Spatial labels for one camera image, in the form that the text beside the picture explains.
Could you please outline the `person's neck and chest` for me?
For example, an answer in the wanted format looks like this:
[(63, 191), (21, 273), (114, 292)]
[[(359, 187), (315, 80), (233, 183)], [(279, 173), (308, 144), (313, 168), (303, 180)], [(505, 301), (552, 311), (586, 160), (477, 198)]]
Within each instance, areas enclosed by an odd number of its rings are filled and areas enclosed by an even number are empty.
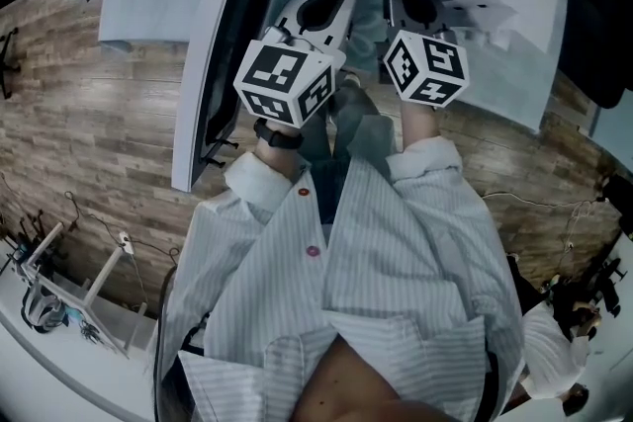
[(459, 422), (418, 401), (400, 399), (340, 336), (321, 357), (289, 422)]

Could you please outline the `person's striped shirt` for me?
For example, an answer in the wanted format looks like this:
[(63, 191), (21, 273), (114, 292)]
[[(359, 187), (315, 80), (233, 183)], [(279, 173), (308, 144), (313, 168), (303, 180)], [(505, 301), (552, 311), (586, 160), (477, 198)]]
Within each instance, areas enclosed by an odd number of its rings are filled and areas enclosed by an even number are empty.
[[(461, 172), (393, 182), (354, 159), (331, 227), (310, 173), (265, 211), (227, 190), (193, 214), (162, 323), (194, 422), (287, 422), (342, 337), (399, 397), (460, 422), (502, 412), (523, 366), (497, 229)], [(210, 316), (204, 355), (180, 350)]]

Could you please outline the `black tripod stand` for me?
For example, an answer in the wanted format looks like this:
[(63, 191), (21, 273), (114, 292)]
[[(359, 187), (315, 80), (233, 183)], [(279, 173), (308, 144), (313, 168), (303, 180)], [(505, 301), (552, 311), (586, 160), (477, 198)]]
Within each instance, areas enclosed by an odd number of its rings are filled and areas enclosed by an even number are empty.
[[(39, 209), (35, 215), (27, 214), (29, 223), (35, 231), (33, 236), (29, 235), (25, 227), (25, 218), (20, 219), (21, 232), (13, 234), (7, 225), (4, 214), (0, 212), (0, 240), (6, 242), (13, 248), (13, 252), (9, 255), (12, 270), (19, 276), (23, 276), (23, 265), (31, 259), (36, 249), (45, 239), (45, 228), (42, 222), (44, 211)], [(36, 267), (42, 276), (52, 278), (58, 272), (59, 266), (57, 260), (65, 260), (66, 254), (59, 251), (59, 248), (51, 243), (36, 261)]]

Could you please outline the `black office chair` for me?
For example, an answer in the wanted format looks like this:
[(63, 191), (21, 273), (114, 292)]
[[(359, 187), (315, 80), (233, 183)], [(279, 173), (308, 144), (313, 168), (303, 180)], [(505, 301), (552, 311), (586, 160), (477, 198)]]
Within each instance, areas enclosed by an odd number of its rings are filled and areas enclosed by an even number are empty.
[(559, 70), (599, 107), (633, 91), (633, 0), (568, 0)]

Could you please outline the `person's shoe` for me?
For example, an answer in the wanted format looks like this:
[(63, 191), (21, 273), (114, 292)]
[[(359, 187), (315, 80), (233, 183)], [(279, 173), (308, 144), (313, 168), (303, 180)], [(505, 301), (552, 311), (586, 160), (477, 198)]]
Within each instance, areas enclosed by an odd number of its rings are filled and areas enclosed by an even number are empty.
[(345, 108), (351, 108), (361, 115), (378, 115), (379, 111), (362, 88), (360, 77), (351, 72), (344, 71), (337, 81), (336, 90), (328, 101), (329, 113), (337, 116)]

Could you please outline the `person's right forearm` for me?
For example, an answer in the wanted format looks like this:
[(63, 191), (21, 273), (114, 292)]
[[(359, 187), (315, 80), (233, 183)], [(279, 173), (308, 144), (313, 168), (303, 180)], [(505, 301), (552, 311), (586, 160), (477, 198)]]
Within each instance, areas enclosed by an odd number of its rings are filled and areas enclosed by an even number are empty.
[(461, 172), (461, 156), (454, 143), (440, 134), (434, 110), (409, 102), (402, 102), (401, 106), (403, 150), (387, 158), (391, 180)]

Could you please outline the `person's left forearm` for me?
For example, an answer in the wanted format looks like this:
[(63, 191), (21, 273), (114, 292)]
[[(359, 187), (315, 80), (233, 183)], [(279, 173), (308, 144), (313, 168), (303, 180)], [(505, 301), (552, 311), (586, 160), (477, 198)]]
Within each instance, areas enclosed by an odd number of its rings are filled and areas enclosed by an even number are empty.
[[(300, 131), (273, 121), (266, 121), (273, 130), (287, 135)], [(270, 147), (258, 139), (255, 148), (239, 156), (226, 170), (228, 188), (242, 201), (274, 212), (281, 206), (301, 175), (302, 159), (297, 150)]]

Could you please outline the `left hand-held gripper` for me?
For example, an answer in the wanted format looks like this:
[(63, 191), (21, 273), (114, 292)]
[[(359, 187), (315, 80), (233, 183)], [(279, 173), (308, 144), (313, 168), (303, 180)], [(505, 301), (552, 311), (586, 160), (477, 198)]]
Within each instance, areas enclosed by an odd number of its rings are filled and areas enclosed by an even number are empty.
[(277, 27), (249, 43), (233, 81), (250, 114), (300, 128), (317, 112), (334, 93), (336, 72), (345, 63), (340, 48), (356, 2), (290, 0), (284, 6)]

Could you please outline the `light wooden rack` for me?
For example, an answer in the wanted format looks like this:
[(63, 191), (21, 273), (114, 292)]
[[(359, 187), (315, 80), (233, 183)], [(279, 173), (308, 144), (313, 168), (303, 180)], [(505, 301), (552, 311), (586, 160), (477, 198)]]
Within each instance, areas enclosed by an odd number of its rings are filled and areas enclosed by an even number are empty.
[(66, 305), (77, 309), (84, 317), (85, 321), (95, 327), (98, 331), (98, 338), (107, 348), (115, 350), (117, 353), (128, 359), (130, 357), (130, 349), (141, 328), (147, 311), (147, 297), (145, 296), (142, 280), (139, 280), (139, 284), (143, 294), (143, 301), (139, 304), (137, 310), (132, 311), (132, 317), (125, 317), (122, 320), (120, 324), (120, 326), (123, 327), (122, 330), (114, 331), (114, 323), (108, 325), (100, 317), (97, 298), (110, 275), (113, 273), (117, 265), (121, 263), (123, 258), (128, 257), (132, 264), (136, 262), (136, 252), (134, 257), (130, 257), (120, 247), (120, 239), (116, 239), (113, 252), (98, 272), (95, 280), (91, 281), (90, 279), (87, 279), (81, 288), (74, 293), (65, 289), (62, 285), (56, 282), (54, 277), (50, 279), (42, 276), (39, 269), (36, 267), (36, 261), (63, 230), (64, 225), (61, 222), (58, 222), (45, 236), (44, 241), (36, 249), (31, 259), (23, 265), (23, 272), (26, 279), (29, 282), (37, 282), (41, 284), (62, 300)]

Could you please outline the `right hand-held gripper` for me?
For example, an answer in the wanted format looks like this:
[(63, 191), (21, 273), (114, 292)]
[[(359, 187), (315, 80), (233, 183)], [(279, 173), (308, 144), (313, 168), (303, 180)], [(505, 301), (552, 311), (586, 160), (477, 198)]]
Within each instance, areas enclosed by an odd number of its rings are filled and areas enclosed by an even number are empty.
[(440, 0), (384, 0), (384, 13), (387, 31), (397, 35), (383, 63), (402, 101), (448, 105), (469, 87), (463, 47), (414, 33), (442, 26)]

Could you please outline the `black wrist watch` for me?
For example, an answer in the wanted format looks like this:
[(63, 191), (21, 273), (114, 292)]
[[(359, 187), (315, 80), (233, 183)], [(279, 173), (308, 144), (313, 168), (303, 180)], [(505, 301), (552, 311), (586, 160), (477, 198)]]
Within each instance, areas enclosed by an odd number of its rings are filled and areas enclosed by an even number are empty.
[(304, 137), (298, 135), (287, 135), (279, 130), (270, 128), (264, 119), (258, 119), (253, 130), (258, 139), (263, 139), (272, 148), (280, 148), (286, 150), (297, 150), (301, 147)]

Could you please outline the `black bag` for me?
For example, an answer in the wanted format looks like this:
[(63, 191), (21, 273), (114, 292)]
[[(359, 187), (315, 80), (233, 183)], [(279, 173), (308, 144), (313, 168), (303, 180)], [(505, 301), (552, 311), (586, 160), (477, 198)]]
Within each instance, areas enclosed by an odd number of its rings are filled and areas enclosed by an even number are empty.
[(185, 335), (180, 350), (197, 356), (204, 355), (204, 335), (210, 313), (206, 312), (200, 321)]

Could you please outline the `grey headset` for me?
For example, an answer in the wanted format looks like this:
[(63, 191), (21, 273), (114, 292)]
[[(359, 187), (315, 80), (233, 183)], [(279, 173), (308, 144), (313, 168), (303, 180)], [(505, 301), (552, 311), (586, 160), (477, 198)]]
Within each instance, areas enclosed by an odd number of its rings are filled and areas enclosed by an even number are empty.
[(68, 326), (64, 302), (37, 282), (29, 286), (22, 299), (21, 316), (30, 328), (40, 334)]

